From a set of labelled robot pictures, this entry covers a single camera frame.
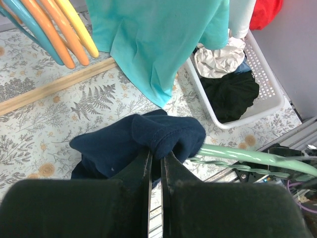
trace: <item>wooden trim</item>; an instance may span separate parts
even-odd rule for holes
[[[0,103],[0,116],[47,97],[60,90],[68,88],[76,83],[82,82],[85,79],[93,77],[116,66],[117,64],[114,59],[108,58],[102,62],[85,67],[75,73],[59,78],[51,83],[4,101]]]

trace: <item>plastic hanger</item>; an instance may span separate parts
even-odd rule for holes
[[[33,17],[36,19],[36,21],[38,22],[40,27],[43,29],[43,31],[46,33],[47,37],[49,38],[50,42],[54,46],[61,60],[64,62],[65,66],[70,69],[75,68],[75,63],[73,59],[71,58],[66,45],[61,40],[61,37],[56,31],[51,20],[43,12],[39,4],[35,0],[21,0],[21,1],[24,4],[24,6],[29,10],[29,12],[33,15]]]
[[[84,48],[58,5],[54,0],[40,0],[40,2],[61,30],[69,44],[70,50],[74,53],[82,65],[87,66],[89,64],[89,59],[84,51]]]
[[[317,177],[317,169],[311,165],[297,160],[284,160],[283,156],[258,151],[246,151],[236,148],[204,144],[198,152],[198,155],[276,166]],[[193,159],[193,162],[215,164],[210,161],[199,162],[197,159]]]
[[[24,24],[30,29],[38,42],[44,50],[46,50],[51,57],[59,65],[64,65],[61,58],[58,56],[56,50],[52,46],[51,42],[47,38],[44,31],[38,25],[34,17],[29,13],[29,11],[24,7],[24,5],[19,0],[3,0],[4,3],[24,22]]]
[[[4,8],[15,19],[16,22],[18,22],[19,24],[23,24],[21,19],[17,15],[13,14],[11,10],[6,7],[6,5],[3,3],[3,0],[0,0],[0,6],[2,6],[2,8]]]
[[[0,13],[1,15],[3,15],[4,17],[7,17],[17,28],[19,28],[19,30],[24,33],[27,37],[29,37],[32,41],[34,41],[36,44],[38,44],[40,47],[43,48],[43,46],[41,45],[41,43],[34,38],[29,32],[27,32],[18,22],[17,20],[15,20],[15,18],[12,16],[12,14],[10,14],[6,9],[4,9],[1,5],[0,5]]]
[[[68,21],[71,23],[73,28],[75,29],[79,39],[83,46],[87,49],[89,54],[97,58],[99,56],[98,49],[91,38],[89,32],[87,31],[84,23],[78,16],[76,10],[73,5],[69,2],[69,0],[54,0],[64,15],[67,17]]]

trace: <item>patterned floor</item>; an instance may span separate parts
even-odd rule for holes
[[[101,61],[108,54],[101,54]],[[0,102],[68,75],[48,54],[18,30],[0,33]],[[285,101],[280,111],[248,125],[221,130],[206,119],[184,69],[174,83],[173,98],[164,107],[169,115],[197,118],[207,131],[206,143],[256,150],[300,125]],[[80,160],[69,141],[127,115],[157,107],[113,68],[66,90],[0,117],[0,201],[6,191],[25,178],[69,179]],[[201,179],[221,171],[215,166],[185,163]],[[160,206],[160,187],[151,207]]]

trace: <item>white laundry basket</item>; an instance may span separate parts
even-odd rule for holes
[[[271,115],[284,106],[284,96],[277,80],[250,31],[245,38],[245,42],[247,63],[252,69],[256,82],[260,86],[260,93],[258,98],[254,100],[254,105],[249,107],[239,120],[224,124],[220,123],[214,114],[191,60],[188,59],[184,65],[188,73],[192,75],[189,79],[192,80],[193,86],[205,113],[207,116],[209,115],[213,122],[222,129],[230,129],[236,126],[248,124]]]

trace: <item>white cloth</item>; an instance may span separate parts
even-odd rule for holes
[[[256,0],[230,0],[229,29],[233,37],[247,35],[255,4]]]
[[[198,73],[205,78],[221,78],[234,72],[244,60],[245,46],[243,40],[234,37],[220,50],[208,50],[199,44],[194,56]]]

